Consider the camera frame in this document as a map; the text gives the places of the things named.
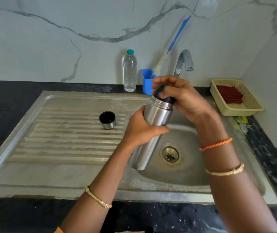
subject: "orange thread bracelet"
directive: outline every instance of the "orange thread bracelet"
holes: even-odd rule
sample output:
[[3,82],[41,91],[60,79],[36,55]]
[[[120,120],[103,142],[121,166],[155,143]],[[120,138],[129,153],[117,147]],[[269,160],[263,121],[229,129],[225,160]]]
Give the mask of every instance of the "orange thread bracelet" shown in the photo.
[[224,141],[221,141],[221,142],[219,142],[219,143],[216,143],[216,144],[214,144],[214,145],[209,145],[209,146],[200,147],[199,150],[204,151],[204,150],[207,150],[207,149],[209,149],[209,148],[213,148],[213,147],[216,147],[216,146],[220,146],[220,145],[229,143],[229,142],[231,142],[231,141],[232,141],[232,137],[230,137],[230,138],[227,139],[227,140],[224,140]]

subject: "sink basin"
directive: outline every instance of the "sink basin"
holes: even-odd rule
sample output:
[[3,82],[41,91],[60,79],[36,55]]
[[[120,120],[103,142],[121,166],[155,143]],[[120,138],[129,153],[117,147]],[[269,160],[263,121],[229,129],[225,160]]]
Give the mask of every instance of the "sink basin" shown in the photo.
[[[0,197],[76,199],[118,143],[129,117],[150,96],[44,91],[0,147]],[[207,98],[216,106],[212,98]],[[98,116],[116,114],[104,130]],[[221,116],[234,149],[265,201],[277,196],[232,117]],[[126,166],[115,200],[213,204],[194,125],[174,110],[143,171]]]

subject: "bottle neck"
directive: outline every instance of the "bottle neck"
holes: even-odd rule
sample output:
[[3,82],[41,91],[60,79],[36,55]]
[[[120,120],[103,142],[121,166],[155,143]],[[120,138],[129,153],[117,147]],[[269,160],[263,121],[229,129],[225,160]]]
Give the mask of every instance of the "bottle neck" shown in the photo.
[[150,103],[164,110],[172,110],[173,108],[173,104],[161,101],[154,96],[152,96],[152,98],[150,99]]

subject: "clear plastic bottle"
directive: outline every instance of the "clear plastic bottle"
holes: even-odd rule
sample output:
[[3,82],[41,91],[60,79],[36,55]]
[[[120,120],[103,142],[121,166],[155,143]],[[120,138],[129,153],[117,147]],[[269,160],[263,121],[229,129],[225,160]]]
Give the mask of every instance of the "clear plastic bottle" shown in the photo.
[[136,57],[133,55],[134,51],[127,50],[127,55],[123,60],[123,79],[124,89],[126,92],[134,92],[136,89]]

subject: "maroon folded cloth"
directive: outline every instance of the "maroon folded cloth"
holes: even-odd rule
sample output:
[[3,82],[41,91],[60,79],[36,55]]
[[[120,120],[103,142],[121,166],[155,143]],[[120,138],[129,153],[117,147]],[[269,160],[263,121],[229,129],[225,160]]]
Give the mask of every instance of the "maroon folded cloth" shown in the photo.
[[235,87],[229,86],[216,86],[222,98],[226,104],[241,104],[243,103],[241,92],[238,91]]

